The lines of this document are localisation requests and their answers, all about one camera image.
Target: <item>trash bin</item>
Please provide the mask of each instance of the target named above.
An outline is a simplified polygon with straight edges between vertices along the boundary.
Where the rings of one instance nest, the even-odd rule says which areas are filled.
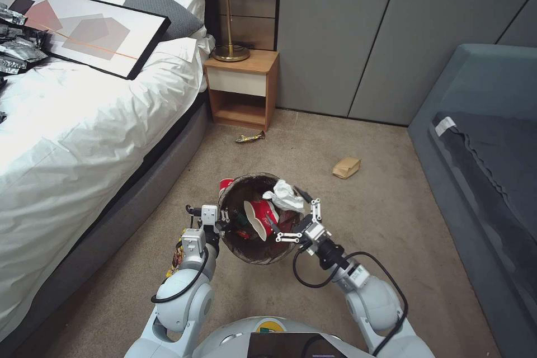
[[[218,204],[227,209],[230,226],[223,241],[229,250],[241,260],[259,265],[274,263],[282,259],[296,245],[293,242],[276,242],[276,234],[263,241],[248,222],[244,201],[262,200],[267,190],[272,190],[279,180],[270,173],[250,173],[236,178],[220,195]],[[275,207],[280,219],[277,226],[281,232],[295,232],[303,218],[296,211],[283,211]]]

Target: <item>red paper cup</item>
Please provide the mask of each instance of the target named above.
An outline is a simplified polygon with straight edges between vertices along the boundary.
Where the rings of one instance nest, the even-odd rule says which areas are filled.
[[[272,203],[268,200],[245,200],[244,211],[246,212],[248,221],[259,234],[259,237],[263,239],[263,241],[266,241],[274,232],[267,217],[270,217],[274,224],[278,224],[278,220],[280,219]]]
[[[222,179],[220,181],[220,193],[218,193],[219,196],[222,195],[222,192],[225,190],[226,187],[231,185],[231,182],[233,182],[233,179]]]

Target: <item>white bed sheet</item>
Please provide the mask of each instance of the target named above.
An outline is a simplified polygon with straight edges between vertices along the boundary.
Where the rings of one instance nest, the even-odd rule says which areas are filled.
[[[212,37],[157,45],[133,81],[59,59],[7,78],[0,110],[0,341],[204,88]]]

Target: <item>nightstand drawer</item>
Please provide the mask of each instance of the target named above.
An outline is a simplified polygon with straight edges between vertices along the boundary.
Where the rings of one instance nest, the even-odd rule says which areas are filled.
[[[267,76],[265,74],[238,73],[208,67],[207,75],[212,90],[263,97],[267,95]]]

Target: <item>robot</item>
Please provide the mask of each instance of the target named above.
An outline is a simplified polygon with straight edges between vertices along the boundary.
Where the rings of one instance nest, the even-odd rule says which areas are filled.
[[[203,205],[187,211],[198,218],[198,228],[187,229],[182,236],[184,258],[180,270],[167,278],[151,299],[155,307],[142,335],[125,354],[126,358],[212,358],[212,357],[301,357],[301,358],[434,358],[407,319],[408,303],[387,270],[366,252],[346,254],[331,240],[332,234],[322,224],[321,201],[313,200],[296,188],[307,203],[310,214],[296,233],[275,232],[277,242],[295,242],[299,247],[293,259],[293,272],[305,286],[320,288],[335,282],[345,296],[347,306],[366,341],[369,353],[353,347],[334,335],[303,323],[279,317],[252,317],[226,324],[196,346],[201,326],[214,300],[211,279],[216,269],[219,240],[224,236],[229,218],[217,205]],[[307,252],[317,256],[321,267],[331,274],[321,284],[303,281],[296,271],[296,260]],[[388,275],[401,295],[401,308],[394,289],[370,275],[355,256],[372,258]],[[386,336],[378,332],[391,329]],[[167,331],[181,333],[172,341]]]

